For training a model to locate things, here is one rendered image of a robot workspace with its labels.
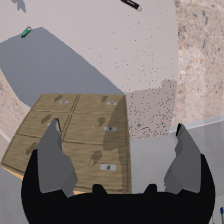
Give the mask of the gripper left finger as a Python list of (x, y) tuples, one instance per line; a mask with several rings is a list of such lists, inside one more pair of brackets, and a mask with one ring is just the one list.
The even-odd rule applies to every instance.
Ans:
[(78, 181), (70, 157), (62, 152), (58, 118), (54, 118), (29, 159), (21, 200), (29, 224), (46, 224), (51, 211), (74, 194)]

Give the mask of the black aa battery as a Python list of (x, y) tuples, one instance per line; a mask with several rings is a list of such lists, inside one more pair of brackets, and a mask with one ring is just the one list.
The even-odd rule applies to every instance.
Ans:
[(126, 4), (128, 4), (128, 5), (130, 5), (131, 7), (135, 8), (137, 10), (139, 10), (140, 7), (141, 7), (140, 5), (138, 5), (137, 3), (135, 3), (135, 2), (133, 2), (131, 0), (121, 0), (121, 1), (126, 3)]

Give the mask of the wooden chest of drawers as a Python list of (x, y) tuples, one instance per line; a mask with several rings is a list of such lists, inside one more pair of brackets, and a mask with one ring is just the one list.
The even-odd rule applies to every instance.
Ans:
[[(41, 94), (40, 97), (37, 99), (37, 101), (34, 103), (34, 105), (32, 106), (32, 108), (29, 110), (29, 112), (27, 113), (27, 115), (25, 116), (25, 118), (23, 119), (23, 121), (21, 122), (20, 126), (18, 127), (17, 131), (15, 132), (12, 140), (10, 141), (4, 155), (3, 158), (0, 162), (0, 166), (3, 167), (4, 169), (6, 169), (7, 171), (9, 171), (10, 173), (12, 173), (13, 175), (15, 175), (16, 177), (20, 178), (23, 180), (24, 174), (21, 172), (18, 172), (14, 169), (11, 169), (9, 166), (7, 166), (5, 163), (3, 163), (3, 160), (15, 138), (15, 136), (19, 136), (19, 137), (23, 137), (23, 138), (28, 138), (28, 139), (33, 139), (33, 140), (39, 140), (39, 138), (33, 138), (33, 137), (28, 137), (28, 136), (23, 136), (23, 135), (19, 135), (18, 131), (20, 129), (20, 127), (22, 126), (23, 122), (25, 121), (25, 119), (27, 118), (27, 116), (29, 115), (30, 112), (38, 112), (38, 113), (56, 113), (56, 114), (69, 114), (68, 120), (66, 122), (66, 125), (64, 127), (63, 133), (62, 133), (62, 141), (63, 144), (65, 145), (73, 145), (73, 146), (83, 146), (83, 147), (94, 147), (94, 148), (111, 148), (111, 149), (126, 149), (127, 155), (126, 155), (126, 164), (127, 164), (127, 189), (125, 192), (110, 192), (110, 191), (106, 191), (107, 194), (132, 194), (132, 180), (131, 180), (131, 157), (130, 157), (130, 140), (129, 140), (129, 126), (128, 126), (128, 114), (127, 114), (127, 103), (126, 103), (126, 95), (116, 95), (116, 94), (80, 94), (80, 93), (55, 93), (55, 94), (77, 94), (77, 98), (76, 101), (73, 105), (73, 108), (71, 110), (70, 113), (64, 113), (64, 112), (44, 112), (44, 111), (32, 111), (33, 107), (36, 105), (36, 103), (38, 102), (38, 100), (41, 98), (42, 95), (48, 95), (48, 94)], [(108, 114), (86, 114), (86, 113), (74, 113), (75, 107), (77, 105), (77, 102), (79, 100), (80, 95), (115, 95), (115, 96), (123, 96), (123, 101), (124, 101), (124, 115), (108, 115)], [(76, 115), (96, 115), (96, 116), (118, 116), (118, 117), (125, 117), (125, 135), (126, 135), (126, 146), (127, 147), (121, 147), (121, 146), (100, 146), (100, 145), (86, 145), (86, 144), (76, 144), (76, 143), (67, 143), (64, 142), (64, 137), (68, 128), (68, 125), (70, 123), (71, 117), (73, 114)], [(14, 174), (15, 173), (15, 174)], [(87, 189), (80, 189), (80, 188), (74, 188), (73, 190), (74, 194), (81, 194), (81, 193), (90, 193), (92, 192), (92, 190), (87, 190)]]

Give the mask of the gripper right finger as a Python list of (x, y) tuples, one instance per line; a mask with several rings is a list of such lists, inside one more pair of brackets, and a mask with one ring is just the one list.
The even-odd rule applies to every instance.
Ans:
[(186, 199), (195, 209), (199, 224), (209, 224), (215, 206), (215, 185), (208, 163), (182, 123), (178, 124), (176, 137), (176, 157), (166, 172), (164, 192)]

